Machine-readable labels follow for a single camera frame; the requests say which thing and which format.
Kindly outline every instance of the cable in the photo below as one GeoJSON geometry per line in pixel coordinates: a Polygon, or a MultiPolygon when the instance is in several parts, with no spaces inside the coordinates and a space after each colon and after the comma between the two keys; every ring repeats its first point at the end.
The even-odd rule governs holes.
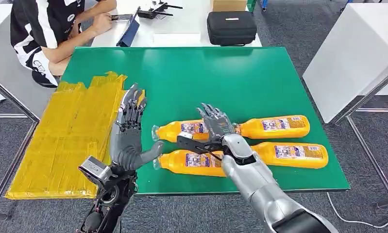
{"type": "Polygon", "coordinates": [[[328,200],[330,201],[330,204],[331,204],[331,207],[333,207],[334,209],[334,212],[336,213],[336,215],[339,217],[339,219],[341,219],[342,221],[344,222],[348,222],[348,223],[359,223],[359,224],[364,224],[364,225],[367,225],[367,226],[370,226],[370,227],[375,227],[375,228],[384,228],[386,226],[388,226],[388,222],[382,226],[375,226],[371,223],[367,223],[367,222],[362,222],[362,221],[354,221],[354,220],[346,220],[346,219],[343,219],[339,213],[337,212],[333,202],[331,201],[331,197],[330,197],[330,193],[327,192],[327,196],[328,196],[328,200]]]}
{"type": "Polygon", "coordinates": [[[388,217],[383,218],[382,220],[378,221],[378,224],[382,224],[383,222],[386,222],[388,220],[388,217]]]}
{"type": "Polygon", "coordinates": [[[220,160],[222,161],[222,159],[219,157],[219,156],[216,156],[214,153],[212,153],[211,151],[205,149],[205,151],[207,151],[208,153],[210,153],[214,158],[216,158],[217,160],[220,160]]]}

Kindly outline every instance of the white cable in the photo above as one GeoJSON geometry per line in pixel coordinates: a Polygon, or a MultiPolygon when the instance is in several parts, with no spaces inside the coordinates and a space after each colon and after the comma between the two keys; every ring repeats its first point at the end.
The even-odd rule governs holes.
{"type": "Polygon", "coordinates": [[[387,222],[386,224],[382,225],[382,226],[375,226],[375,225],[373,225],[373,224],[371,224],[371,223],[367,223],[367,222],[353,221],[353,220],[345,220],[345,219],[343,219],[343,218],[339,215],[339,213],[337,212],[337,210],[336,210],[336,208],[335,208],[333,202],[331,201],[330,194],[329,194],[328,192],[327,192],[327,196],[328,196],[328,200],[330,201],[331,206],[332,206],[333,209],[334,209],[334,212],[335,212],[336,215],[339,217],[339,219],[341,219],[341,220],[344,221],[344,222],[348,222],[348,223],[360,223],[360,224],[365,224],[365,225],[367,225],[367,226],[375,227],[375,228],[384,228],[384,227],[388,226],[388,222],[387,222]]]}

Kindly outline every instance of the table leg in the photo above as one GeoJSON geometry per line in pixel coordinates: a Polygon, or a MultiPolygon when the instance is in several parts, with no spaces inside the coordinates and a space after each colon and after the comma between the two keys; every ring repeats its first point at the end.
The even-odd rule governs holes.
{"type": "MultiPolygon", "coordinates": [[[[360,131],[358,130],[357,126],[355,125],[353,119],[350,116],[346,116],[348,123],[350,124],[351,128],[354,130],[355,135],[357,136],[358,140],[361,143],[361,146],[364,148],[365,153],[367,154],[368,158],[370,159],[372,166],[377,171],[378,176],[380,177],[381,181],[383,182],[385,188],[388,191],[388,179],[385,176],[384,172],[382,171],[380,165],[378,164],[377,160],[375,159],[374,155],[372,154],[370,148],[368,147],[367,143],[365,142],[364,138],[362,137],[360,131]]],[[[383,201],[377,203],[378,208],[385,208],[388,207],[388,201],[383,201]]]]}
{"type": "Polygon", "coordinates": [[[369,91],[362,99],[360,99],[360,101],[358,101],[353,107],[351,107],[348,111],[343,113],[343,115],[340,118],[338,118],[337,120],[333,119],[331,122],[338,125],[341,120],[343,120],[345,117],[351,115],[357,109],[362,107],[366,102],[368,102],[375,94],[377,94],[387,84],[388,84],[388,75],[378,85],[376,85],[371,91],[369,91]]]}
{"type": "Polygon", "coordinates": [[[356,112],[388,113],[388,108],[359,108],[356,112]]]}
{"type": "MultiPolygon", "coordinates": [[[[20,145],[14,159],[12,160],[10,166],[5,172],[5,176],[3,177],[1,183],[0,183],[0,197],[5,190],[6,185],[8,184],[12,174],[14,173],[15,169],[17,168],[17,165],[21,158],[24,155],[25,149],[29,144],[29,141],[32,138],[32,135],[35,131],[36,126],[39,123],[39,118],[37,118],[29,109],[27,109],[17,98],[15,98],[12,93],[10,93],[4,86],[0,84],[0,94],[4,96],[7,100],[15,104],[24,114],[0,114],[0,118],[30,118],[32,120],[32,124],[30,129],[28,130],[27,134],[25,135],[25,138],[22,141],[22,144],[20,145]]],[[[8,215],[0,214],[0,220],[7,219],[8,215]]]]}

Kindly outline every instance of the orange juice bottle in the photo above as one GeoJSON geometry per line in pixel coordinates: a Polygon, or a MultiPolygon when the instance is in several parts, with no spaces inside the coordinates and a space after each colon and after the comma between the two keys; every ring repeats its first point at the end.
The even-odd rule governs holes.
{"type": "Polygon", "coordinates": [[[161,127],[154,125],[152,127],[152,138],[154,141],[162,139],[177,142],[177,136],[181,132],[192,134],[192,139],[194,140],[208,140],[208,129],[202,119],[174,121],[161,127]]]}
{"type": "Polygon", "coordinates": [[[263,142],[251,148],[267,165],[322,168],[328,163],[327,149],[319,144],[263,142]]]}
{"type": "MultiPolygon", "coordinates": [[[[322,168],[328,163],[327,149],[312,143],[263,142],[251,148],[267,165],[302,168],[322,168]]],[[[213,152],[222,158],[222,152],[213,152]]],[[[168,169],[174,173],[221,176],[221,161],[210,154],[196,154],[188,150],[176,150],[154,160],[154,168],[168,169]]]]}
{"type": "Polygon", "coordinates": [[[236,125],[236,133],[251,139],[304,137],[309,130],[308,119],[302,115],[251,119],[236,125]]]}
{"type": "MultiPolygon", "coordinates": [[[[251,119],[234,124],[236,132],[251,139],[304,137],[309,133],[308,119],[302,115],[251,119]]],[[[181,132],[190,133],[194,140],[207,140],[208,129],[203,120],[174,121],[166,126],[152,127],[152,138],[176,142],[181,132]]]]}
{"type": "MultiPolygon", "coordinates": [[[[213,152],[222,158],[222,151],[213,152]]],[[[155,169],[164,168],[174,173],[225,177],[221,161],[211,154],[196,154],[189,150],[176,150],[153,161],[155,169]]]]}

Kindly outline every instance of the bottle cap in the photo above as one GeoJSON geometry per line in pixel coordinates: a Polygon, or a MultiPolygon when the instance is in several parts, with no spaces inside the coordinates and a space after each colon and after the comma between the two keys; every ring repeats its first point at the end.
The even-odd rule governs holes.
{"type": "Polygon", "coordinates": [[[161,168],[161,162],[159,161],[159,158],[156,158],[153,160],[152,166],[154,167],[155,170],[159,170],[161,168]]]}
{"type": "Polygon", "coordinates": [[[159,140],[158,130],[159,130],[158,126],[156,126],[156,125],[152,126],[151,136],[152,136],[152,139],[153,139],[154,142],[159,140]]]}
{"type": "Polygon", "coordinates": [[[235,130],[235,133],[241,134],[241,125],[240,124],[233,123],[233,127],[234,127],[234,130],[235,130]]]}

